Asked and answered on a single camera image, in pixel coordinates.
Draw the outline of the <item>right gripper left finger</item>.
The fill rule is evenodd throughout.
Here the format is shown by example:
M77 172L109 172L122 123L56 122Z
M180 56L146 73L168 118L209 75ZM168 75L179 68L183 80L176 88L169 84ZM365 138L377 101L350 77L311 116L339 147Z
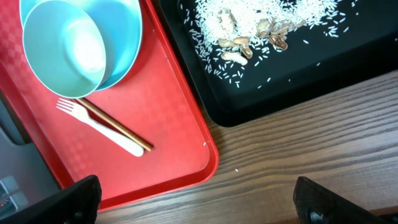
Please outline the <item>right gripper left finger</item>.
M89 175L58 193L1 220L1 224L95 224L102 189Z

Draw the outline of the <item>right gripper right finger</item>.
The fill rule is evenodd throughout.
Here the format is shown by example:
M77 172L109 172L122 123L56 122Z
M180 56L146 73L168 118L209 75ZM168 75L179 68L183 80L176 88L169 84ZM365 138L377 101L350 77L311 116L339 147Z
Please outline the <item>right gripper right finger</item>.
M377 216L311 179L298 177L293 201L304 224L397 224L397 213Z

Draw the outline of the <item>light green bowl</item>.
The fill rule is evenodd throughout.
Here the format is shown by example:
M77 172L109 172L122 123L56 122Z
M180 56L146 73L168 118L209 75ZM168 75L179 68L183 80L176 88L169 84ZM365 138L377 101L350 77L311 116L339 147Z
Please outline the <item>light green bowl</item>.
M87 96L109 77L102 35L92 18L73 4L46 1L34 6L22 40L31 70L59 96Z

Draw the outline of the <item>rice and peanut shells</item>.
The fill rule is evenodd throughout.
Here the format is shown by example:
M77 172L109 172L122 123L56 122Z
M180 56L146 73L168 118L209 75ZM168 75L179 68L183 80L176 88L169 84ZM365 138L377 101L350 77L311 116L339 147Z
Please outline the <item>rice and peanut shells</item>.
M335 0L194 0L179 1L178 12L188 30L204 73L240 86L250 68L259 68L272 50L288 48L290 33L323 29L337 38L347 13Z

